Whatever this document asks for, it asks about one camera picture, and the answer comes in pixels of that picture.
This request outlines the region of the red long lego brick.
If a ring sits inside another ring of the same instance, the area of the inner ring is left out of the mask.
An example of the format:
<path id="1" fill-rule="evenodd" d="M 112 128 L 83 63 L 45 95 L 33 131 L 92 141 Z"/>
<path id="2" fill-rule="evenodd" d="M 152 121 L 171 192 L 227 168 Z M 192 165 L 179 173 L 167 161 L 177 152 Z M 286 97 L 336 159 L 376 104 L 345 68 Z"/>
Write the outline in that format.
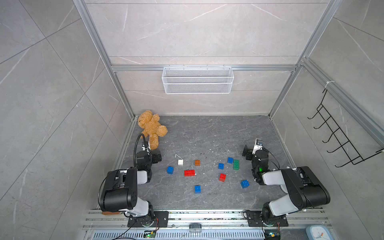
<path id="1" fill-rule="evenodd" d="M 195 170 L 185 170 L 184 171 L 184 176 L 185 177 L 193 177 L 196 175 L 196 172 Z"/>

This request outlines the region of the blue lego brick bottom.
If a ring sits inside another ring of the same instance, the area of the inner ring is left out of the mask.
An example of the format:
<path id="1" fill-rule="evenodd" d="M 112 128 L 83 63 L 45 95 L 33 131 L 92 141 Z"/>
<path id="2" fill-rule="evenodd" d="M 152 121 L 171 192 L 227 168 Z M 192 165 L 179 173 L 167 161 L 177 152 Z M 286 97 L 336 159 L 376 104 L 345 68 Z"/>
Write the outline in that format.
<path id="1" fill-rule="evenodd" d="M 201 186 L 195 186 L 195 194 L 200 194 L 202 192 Z"/>

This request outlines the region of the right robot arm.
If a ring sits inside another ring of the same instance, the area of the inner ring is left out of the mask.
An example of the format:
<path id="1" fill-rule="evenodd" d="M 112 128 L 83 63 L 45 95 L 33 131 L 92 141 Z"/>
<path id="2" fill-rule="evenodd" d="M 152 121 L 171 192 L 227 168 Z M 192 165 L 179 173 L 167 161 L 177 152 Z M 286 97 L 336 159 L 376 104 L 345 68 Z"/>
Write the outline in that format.
<path id="1" fill-rule="evenodd" d="M 327 205 L 331 201 L 328 190 L 307 167 L 294 169 L 269 169 L 270 152 L 261 145 L 253 149 L 244 147 L 242 156 L 252 163 L 252 174 L 261 186 L 280 186 L 283 197 L 267 202 L 261 211 L 261 220 L 266 226 L 275 226 L 288 214 Z"/>

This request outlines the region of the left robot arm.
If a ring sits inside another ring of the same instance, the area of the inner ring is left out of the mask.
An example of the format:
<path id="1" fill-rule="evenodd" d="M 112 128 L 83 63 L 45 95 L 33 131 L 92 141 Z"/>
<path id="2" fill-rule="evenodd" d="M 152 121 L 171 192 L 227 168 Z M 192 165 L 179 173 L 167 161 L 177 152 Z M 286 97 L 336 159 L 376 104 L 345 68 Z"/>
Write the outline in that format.
<path id="1" fill-rule="evenodd" d="M 134 147 L 134 166 L 108 172 L 98 192 L 98 205 L 102 212 L 129 214 L 141 221 L 154 221 L 152 204 L 138 196 L 138 186 L 152 179 L 152 165 L 162 156 L 152 151 L 144 134 L 139 134 Z"/>

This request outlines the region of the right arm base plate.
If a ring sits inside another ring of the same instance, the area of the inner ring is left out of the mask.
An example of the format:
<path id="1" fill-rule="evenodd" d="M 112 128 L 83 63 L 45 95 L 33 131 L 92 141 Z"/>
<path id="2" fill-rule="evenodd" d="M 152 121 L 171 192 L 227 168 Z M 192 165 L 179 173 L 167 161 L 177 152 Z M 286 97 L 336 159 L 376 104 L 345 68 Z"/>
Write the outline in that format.
<path id="1" fill-rule="evenodd" d="M 285 215 L 274 216 L 269 214 L 268 216 L 262 211 L 243 211 L 243 217 L 248 221 L 249 227 L 288 227 L 288 221 Z"/>

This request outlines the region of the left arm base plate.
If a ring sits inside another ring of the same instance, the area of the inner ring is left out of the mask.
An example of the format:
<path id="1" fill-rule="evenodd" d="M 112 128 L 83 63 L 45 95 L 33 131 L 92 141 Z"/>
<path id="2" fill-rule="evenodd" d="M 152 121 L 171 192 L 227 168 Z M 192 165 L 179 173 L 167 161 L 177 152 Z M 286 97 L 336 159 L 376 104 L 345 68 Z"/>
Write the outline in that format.
<path id="1" fill-rule="evenodd" d="M 168 211 L 154 211 L 143 217 L 130 216 L 127 227 L 133 228 L 165 228 L 169 221 Z"/>

